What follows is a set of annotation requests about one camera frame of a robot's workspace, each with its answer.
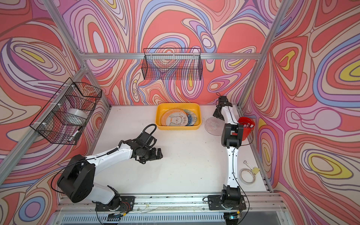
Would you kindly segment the pink rainbow unicorn coaster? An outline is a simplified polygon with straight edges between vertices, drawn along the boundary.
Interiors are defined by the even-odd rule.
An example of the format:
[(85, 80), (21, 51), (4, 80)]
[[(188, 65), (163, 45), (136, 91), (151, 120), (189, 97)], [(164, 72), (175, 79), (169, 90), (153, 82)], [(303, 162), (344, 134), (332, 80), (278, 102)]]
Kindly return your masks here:
[(205, 121), (205, 130), (213, 136), (222, 136), (224, 129), (225, 121), (216, 118), (210, 117)]

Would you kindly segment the blue toast cartoon coaster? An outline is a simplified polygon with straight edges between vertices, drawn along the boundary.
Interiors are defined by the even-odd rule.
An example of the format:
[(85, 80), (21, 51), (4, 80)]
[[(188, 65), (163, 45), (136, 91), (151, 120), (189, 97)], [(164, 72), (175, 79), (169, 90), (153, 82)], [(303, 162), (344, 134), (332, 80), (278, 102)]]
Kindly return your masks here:
[(187, 114), (188, 118), (187, 126), (193, 126), (197, 122), (196, 114), (190, 110), (184, 110), (184, 112)]

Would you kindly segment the green floral bunny coaster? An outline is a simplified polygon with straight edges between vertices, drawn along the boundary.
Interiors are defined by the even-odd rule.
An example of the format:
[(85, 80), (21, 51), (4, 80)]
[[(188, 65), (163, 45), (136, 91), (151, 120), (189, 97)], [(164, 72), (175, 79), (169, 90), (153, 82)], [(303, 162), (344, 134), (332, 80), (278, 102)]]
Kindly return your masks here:
[(191, 123), (190, 123), (190, 125), (193, 126), (193, 125), (196, 124), (198, 117), (197, 117), (197, 115), (196, 115), (193, 111), (191, 111), (191, 110), (189, 110), (189, 115), (191, 116)]

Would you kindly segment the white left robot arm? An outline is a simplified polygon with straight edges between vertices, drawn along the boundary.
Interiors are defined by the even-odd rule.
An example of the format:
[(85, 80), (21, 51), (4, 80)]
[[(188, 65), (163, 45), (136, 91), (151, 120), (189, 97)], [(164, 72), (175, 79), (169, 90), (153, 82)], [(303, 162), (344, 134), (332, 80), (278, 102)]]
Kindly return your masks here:
[(142, 132), (135, 139), (121, 140), (111, 150), (87, 157), (76, 155), (64, 168), (56, 184), (73, 203), (90, 200), (98, 204), (100, 209), (113, 212), (120, 210), (123, 204), (130, 210), (129, 204), (122, 200), (115, 188), (97, 184), (94, 178), (105, 169), (129, 159), (141, 164), (162, 159), (161, 149), (154, 146), (156, 142), (151, 134)]

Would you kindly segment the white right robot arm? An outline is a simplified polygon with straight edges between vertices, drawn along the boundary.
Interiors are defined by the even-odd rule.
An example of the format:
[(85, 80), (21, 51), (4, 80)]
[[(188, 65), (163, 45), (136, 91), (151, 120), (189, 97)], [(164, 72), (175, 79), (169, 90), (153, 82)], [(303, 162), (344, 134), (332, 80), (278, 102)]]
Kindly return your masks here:
[(239, 184), (238, 153), (242, 145), (243, 126), (235, 119), (233, 105), (226, 96), (219, 96), (215, 118), (225, 122), (221, 136), (221, 145), (226, 148), (227, 155), (227, 180), (223, 185), (221, 205), (230, 210), (242, 203), (242, 189)]

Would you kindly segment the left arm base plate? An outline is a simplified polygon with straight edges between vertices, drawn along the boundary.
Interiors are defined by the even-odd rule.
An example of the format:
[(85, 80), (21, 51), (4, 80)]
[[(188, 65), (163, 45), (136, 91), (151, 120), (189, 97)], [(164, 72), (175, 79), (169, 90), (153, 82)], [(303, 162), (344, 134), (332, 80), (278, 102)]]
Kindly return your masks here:
[(96, 202), (97, 212), (121, 212), (128, 213), (134, 208), (135, 196), (115, 196), (108, 204)]

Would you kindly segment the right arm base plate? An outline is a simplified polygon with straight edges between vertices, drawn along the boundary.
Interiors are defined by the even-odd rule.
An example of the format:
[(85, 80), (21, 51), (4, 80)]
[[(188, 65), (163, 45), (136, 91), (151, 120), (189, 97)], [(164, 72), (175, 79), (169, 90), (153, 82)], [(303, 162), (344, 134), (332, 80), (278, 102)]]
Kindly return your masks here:
[(221, 195), (209, 195), (207, 196), (207, 202), (211, 211), (220, 210), (239, 210), (240, 212), (247, 209), (244, 196), (228, 197)]

